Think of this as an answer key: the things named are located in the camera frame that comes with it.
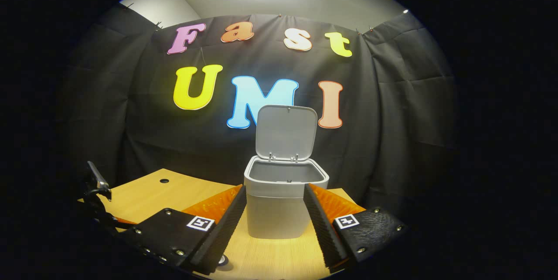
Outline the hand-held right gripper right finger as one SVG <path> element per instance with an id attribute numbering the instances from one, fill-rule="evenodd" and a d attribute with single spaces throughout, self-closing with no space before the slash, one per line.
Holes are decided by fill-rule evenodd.
<path id="1" fill-rule="evenodd" d="M 409 229 L 382 207 L 367 210 L 312 183 L 304 186 L 304 203 L 331 272 L 368 260 Z"/>

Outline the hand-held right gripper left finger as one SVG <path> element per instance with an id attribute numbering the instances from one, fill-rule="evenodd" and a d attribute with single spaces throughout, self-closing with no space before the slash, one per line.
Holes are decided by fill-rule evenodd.
<path id="1" fill-rule="evenodd" d="M 119 234 L 129 246 L 187 272 L 215 272 L 247 204 L 242 184 L 186 208 L 163 208 Z"/>

